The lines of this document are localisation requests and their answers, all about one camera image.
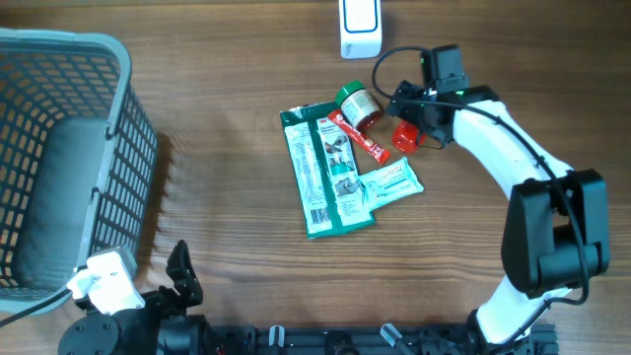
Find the green lid jar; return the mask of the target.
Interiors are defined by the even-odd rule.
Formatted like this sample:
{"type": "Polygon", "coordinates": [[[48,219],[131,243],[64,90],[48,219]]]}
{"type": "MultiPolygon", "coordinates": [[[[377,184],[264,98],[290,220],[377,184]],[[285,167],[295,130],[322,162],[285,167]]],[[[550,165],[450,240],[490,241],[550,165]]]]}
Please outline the green lid jar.
{"type": "Polygon", "coordinates": [[[335,95],[344,117],[356,129],[363,131],[379,119],[381,108],[360,81],[344,85],[335,95]]]}

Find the red candy bar wrapper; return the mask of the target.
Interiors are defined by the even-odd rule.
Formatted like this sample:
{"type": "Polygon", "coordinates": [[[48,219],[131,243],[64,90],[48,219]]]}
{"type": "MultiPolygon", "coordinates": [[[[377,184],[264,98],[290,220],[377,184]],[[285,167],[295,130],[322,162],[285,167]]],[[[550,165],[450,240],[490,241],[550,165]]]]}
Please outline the red candy bar wrapper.
{"type": "Polygon", "coordinates": [[[364,151],[372,156],[379,164],[383,165],[390,157],[390,152],[373,141],[367,135],[353,127],[343,116],[340,109],[332,111],[327,118],[336,124],[351,140],[357,143],[364,151]]]}

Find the green sponge package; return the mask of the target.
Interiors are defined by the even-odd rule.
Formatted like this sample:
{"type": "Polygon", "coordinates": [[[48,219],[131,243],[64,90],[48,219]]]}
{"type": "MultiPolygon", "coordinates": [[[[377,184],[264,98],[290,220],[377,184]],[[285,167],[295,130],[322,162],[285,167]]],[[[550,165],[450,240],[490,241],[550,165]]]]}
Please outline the green sponge package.
{"type": "Polygon", "coordinates": [[[375,223],[364,203],[350,137],[328,118],[336,109],[336,103],[322,103],[280,113],[311,240],[375,223]]]}

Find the teal wet wipes pack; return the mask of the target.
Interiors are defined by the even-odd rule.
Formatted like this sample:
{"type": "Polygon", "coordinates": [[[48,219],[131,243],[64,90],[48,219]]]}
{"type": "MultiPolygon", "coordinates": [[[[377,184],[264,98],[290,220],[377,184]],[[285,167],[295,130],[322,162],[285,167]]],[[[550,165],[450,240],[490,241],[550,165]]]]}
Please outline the teal wet wipes pack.
{"type": "Polygon", "coordinates": [[[369,211],[424,191],[424,186],[406,157],[359,176],[359,181],[363,192],[363,204],[369,211]]]}

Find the red sauce squeeze bottle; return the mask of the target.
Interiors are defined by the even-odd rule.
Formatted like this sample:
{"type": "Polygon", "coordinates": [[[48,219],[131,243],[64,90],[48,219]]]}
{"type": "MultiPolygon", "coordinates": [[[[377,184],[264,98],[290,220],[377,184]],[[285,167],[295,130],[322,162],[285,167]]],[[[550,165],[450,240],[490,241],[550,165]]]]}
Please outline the red sauce squeeze bottle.
{"type": "Polygon", "coordinates": [[[412,154],[423,145],[427,135],[412,123],[401,120],[392,134],[392,144],[404,154],[412,154]]]}

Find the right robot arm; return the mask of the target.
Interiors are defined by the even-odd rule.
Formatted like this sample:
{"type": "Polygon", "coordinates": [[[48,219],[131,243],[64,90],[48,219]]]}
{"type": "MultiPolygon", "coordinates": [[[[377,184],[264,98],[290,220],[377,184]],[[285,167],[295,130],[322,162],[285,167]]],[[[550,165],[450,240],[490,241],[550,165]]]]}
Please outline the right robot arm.
{"type": "Polygon", "coordinates": [[[472,87],[455,44],[416,47],[420,86],[403,81],[387,112],[442,146],[468,151],[499,184],[509,205],[501,245],[505,276],[467,320],[470,354],[515,351],[556,304],[578,307],[610,261],[606,184],[547,153],[487,86],[472,87]]]}

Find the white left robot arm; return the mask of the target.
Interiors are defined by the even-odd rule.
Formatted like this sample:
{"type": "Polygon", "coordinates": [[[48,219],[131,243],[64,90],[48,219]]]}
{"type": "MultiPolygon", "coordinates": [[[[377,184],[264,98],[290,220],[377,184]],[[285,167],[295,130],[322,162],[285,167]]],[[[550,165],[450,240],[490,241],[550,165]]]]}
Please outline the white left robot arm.
{"type": "Polygon", "coordinates": [[[206,317],[187,313],[203,302],[187,243],[178,241],[167,260],[172,287],[139,293],[132,277],[136,268],[123,247],[87,259],[67,284],[86,315],[64,332],[58,353],[219,354],[220,341],[206,317]]]}

